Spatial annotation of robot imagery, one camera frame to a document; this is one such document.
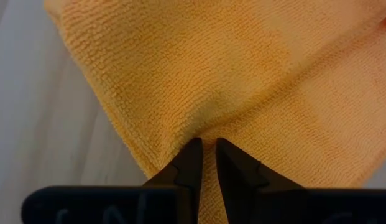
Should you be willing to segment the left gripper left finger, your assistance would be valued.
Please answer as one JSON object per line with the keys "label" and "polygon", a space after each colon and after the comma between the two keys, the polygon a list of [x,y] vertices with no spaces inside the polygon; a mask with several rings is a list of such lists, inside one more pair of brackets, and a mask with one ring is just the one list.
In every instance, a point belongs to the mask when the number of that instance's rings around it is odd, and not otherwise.
{"label": "left gripper left finger", "polygon": [[151,188],[143,224],[198,224],[203,144],[193,138],[144,186]]}

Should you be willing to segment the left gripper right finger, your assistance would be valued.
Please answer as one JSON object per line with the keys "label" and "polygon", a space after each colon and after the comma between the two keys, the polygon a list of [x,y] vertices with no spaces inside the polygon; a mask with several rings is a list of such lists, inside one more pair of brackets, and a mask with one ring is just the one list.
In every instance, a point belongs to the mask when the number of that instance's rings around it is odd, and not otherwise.
{"label": "left gripper right finger", "polygon": [[305,190],[224,138],[216,165],[229,224],[303,224]]}

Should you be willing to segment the orange microfiber towel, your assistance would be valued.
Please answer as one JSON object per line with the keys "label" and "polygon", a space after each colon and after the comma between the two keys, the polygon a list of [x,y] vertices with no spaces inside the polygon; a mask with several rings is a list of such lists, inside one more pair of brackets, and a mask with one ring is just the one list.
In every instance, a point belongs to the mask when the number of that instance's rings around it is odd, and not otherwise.
{"label": "orange microfiber towel", "polygon": [[386,0],[44,0],[149,177],[203,141],[199,224],[226,224],[215,142],[305,187],[386,160]]}

